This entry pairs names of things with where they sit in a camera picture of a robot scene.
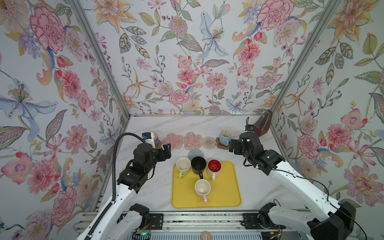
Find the pink flower coaster front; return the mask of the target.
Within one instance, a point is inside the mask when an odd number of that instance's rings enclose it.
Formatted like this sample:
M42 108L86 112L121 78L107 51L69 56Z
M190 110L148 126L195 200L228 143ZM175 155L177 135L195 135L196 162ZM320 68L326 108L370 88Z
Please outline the pink flower coaster front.
M183 146L183 136L169 133L161 142L163 145L170 144L171 150L180 149Z

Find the pink flower coaster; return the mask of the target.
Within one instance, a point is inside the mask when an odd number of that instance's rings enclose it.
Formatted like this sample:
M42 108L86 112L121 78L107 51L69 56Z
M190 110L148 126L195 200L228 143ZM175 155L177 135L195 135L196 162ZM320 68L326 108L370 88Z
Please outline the pink flower coaster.
M183 136L169 133L161 142L163 145L170 144L171 150L180 149L183 146Z
M188 151L193 149L200 149L202 147L202 139L201 135L196 135L195 133L189 132L182 139L182 143L184 148Z

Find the purple handle mug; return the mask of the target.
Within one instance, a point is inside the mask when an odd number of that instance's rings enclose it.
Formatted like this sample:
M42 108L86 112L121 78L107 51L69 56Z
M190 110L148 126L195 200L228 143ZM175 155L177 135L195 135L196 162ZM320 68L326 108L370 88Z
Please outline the purple handle mug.
M158 134L156 132L151 132L151 140L150 143L156 149L160 143Z

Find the green mug white inside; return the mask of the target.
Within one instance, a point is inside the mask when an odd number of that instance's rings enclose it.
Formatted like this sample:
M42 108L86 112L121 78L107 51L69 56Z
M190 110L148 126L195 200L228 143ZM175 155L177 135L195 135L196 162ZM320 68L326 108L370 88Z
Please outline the green mug white inside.
M176 162L179 179L183 179L191 170L191 161L188 158L180 158Z

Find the blue handle mug front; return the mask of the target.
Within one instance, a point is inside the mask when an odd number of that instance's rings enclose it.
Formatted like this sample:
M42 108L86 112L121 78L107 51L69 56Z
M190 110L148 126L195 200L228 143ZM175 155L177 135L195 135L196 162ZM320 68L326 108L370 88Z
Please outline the blue handle mug front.
M228 147L230 145L232 136L233 136L233 131L231 129L229 128L221 129L220 136L219 136L220 144L225 147Z

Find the brown paw print coaster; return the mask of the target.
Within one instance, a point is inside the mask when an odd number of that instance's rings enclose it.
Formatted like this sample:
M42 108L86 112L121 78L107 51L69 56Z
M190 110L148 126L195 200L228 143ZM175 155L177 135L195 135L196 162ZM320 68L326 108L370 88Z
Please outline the brown paw print coaster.
M226 150L228 151L230 146L225 146L225 145L222 145L221 142L220 142L220 138L217 137L216 138L216 144L217 144L217 148L221 149L221 150Z

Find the multicolour woven round coaster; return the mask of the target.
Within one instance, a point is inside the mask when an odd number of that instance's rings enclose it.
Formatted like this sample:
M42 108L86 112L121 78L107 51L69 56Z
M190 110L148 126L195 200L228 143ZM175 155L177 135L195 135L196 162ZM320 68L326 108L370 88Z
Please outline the multicolour woven round coaster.
M204 137L202 139L202 146L207 150L212 150L216 147L216 139L213 137Z

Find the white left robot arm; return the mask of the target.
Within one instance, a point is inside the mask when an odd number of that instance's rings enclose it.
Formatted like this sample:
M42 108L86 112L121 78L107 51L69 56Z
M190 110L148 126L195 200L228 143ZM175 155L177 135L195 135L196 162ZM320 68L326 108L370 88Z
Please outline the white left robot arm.
M92 223L79 235L79 240L105 240L117 224L117 220L149 178L149 173L158 162L170 159L171 144L155 149L151 144L141 143L134 150L134 158L120 173L109 202L101 209Z

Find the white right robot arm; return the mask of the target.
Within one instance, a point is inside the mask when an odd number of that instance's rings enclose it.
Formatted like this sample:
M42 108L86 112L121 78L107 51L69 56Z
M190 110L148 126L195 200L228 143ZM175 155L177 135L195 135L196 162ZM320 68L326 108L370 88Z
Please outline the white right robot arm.
M230 140L229 146L230 152L245 158L244 166L256 168L278 181L309 209L304 213L268 203L259 214L273 225L295 229L314 240L345 240L353 232L356 208L321 191L276 151L265 150L256 133L244 132L239 139Z

